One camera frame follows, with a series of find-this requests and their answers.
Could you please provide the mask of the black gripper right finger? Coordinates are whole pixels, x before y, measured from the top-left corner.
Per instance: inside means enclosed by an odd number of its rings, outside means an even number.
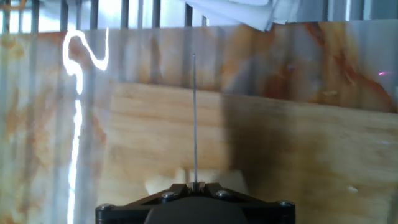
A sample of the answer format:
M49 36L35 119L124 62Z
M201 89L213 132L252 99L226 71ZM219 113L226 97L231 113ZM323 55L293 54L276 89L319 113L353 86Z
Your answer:
M295 224L295 204L291 201L265 202L219 183L200 182L198 188L206 197L236 205L248 223Z

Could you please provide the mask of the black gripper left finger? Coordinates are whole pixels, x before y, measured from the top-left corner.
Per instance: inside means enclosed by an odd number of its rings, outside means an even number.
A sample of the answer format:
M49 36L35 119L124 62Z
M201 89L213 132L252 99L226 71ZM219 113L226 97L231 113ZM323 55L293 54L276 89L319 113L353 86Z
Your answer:
M171 187L156 194L142 198L127 205L105 203L95 209L96 224L145 223L150 211L168 202L192 196L195 186L172 184Z

